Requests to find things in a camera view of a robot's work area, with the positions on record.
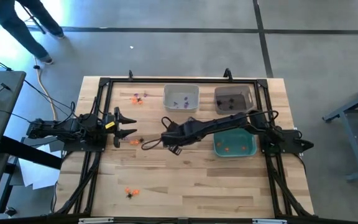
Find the white bin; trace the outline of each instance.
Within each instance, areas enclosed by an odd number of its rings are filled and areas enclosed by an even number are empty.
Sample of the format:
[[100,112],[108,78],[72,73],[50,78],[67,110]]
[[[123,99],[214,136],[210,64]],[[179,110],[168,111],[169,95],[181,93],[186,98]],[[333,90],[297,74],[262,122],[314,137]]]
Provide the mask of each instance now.
[[200,89],[197,85],[166,84],[163,104],[170,112],[196,112],[200,104]]

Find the person's leg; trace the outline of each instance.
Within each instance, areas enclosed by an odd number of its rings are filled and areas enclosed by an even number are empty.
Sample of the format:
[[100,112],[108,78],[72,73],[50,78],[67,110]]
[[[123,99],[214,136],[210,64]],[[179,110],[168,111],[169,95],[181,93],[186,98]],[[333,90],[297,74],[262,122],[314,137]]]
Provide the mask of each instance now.
[[26,8],[40,21],[40,23],[52,34],[58,37],[63,36],[62,28],[50,16],[40,0],[16,0]]
[[0,25],[39,60],[43,62],[52,60],[48,52],[32,37],[27,26],[17,16],[14,0],[0,1]]

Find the wooden table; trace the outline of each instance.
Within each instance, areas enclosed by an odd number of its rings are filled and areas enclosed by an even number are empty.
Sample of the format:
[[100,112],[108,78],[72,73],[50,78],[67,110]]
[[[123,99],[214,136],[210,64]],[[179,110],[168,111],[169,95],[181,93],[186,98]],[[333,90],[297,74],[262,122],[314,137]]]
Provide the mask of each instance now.
[[[76,113],[89,113],[97,94],[100,77],[84,77]],[[213,151],[212,135],[201,142],[183,148],[176,156],[158,145],[143,151],[130,140],[159,138],[165,130],[160,119],[169,116],[177,123],[187,117],[207,121],[222,116],[214,110],[214,89],[230,84],[199,84],[200,108],[196,113],[169,113],[162,104],[163,83],[115,83],[110,111],[120,107],[122,114],[137,120],[122,125],[136,128],[119,149],[112,145],[112,137],[99,167],[92,216],[114,217],[205,217],[255,218],[273,217],[272,199],[264,156],[258,150],[252,157],[221,158]],[[284,80],[268,79],[272,107],[280,115],[276,124],[293,128],[293,121],[285,91]],[[134,93],[143,95],[143,105],[133,105]],[[294,155],[283,154],[288,188],[304,208],[313,213],[305,171]],[[56,210],[63,206],[78,185],[84,152],[74,152],[63,163],[57,186]],[[140,190],[132,199],[126,198],[125,188]],[[284,212],[281,191],[280,208]],[[88,189],[85,189],[84,209]]]

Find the concrete floor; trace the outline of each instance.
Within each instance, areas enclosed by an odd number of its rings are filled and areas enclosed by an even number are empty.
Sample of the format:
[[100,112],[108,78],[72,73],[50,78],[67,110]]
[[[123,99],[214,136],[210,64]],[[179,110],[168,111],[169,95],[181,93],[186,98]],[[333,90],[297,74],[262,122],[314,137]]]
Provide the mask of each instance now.
[[[62,26],[257,28],[252,0],[44,4]],[[260,0],[259,5],[265,29],[358,29],[357,0]],[[28,19],[17,9],[21,18]],[[229,67],[236,77],[266,77],[258,34],[67,32],[65,40],[32,34],[56,61],[44,66],[44,85],[66,104],[77,101],[83,76],[126,75],[129,69],[138,76],[220,77]],[[340,121],[321,120],[357,96],[358,35],[268,34],[266,39],[273,75],[285,79],[295,125],[315,143],[304,160],[316,214],[358,221],[358,182],[348,183],[344,177],[357,170],[349,142]],[[32,56],[2,29],[0,61],[27,72],[27,80],[38,85]],[[52,118],[49,104],[27,85],[14,112],[28,119]],[[25,121],[13,117],[6,135],[20,139],[26,127]],[[14,187],[8,205],[18,210],[17,217],[46,214],[52,192]]]

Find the plastic container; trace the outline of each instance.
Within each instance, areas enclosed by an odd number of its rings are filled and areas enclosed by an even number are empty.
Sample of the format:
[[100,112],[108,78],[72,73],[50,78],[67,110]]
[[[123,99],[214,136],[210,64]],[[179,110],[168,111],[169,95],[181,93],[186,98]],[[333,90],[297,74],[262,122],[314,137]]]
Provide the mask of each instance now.
[[215,133],[214,150],[221,157],[253,156],[257,150],[255,136],[242,128]]
[[215,89],[215,110],[217,114],[246,113],[254,107],[249,86],[224,86]]
[[166,84],[163,104],[170,112],[196,112],[200,104],[200,89],[197,85]]

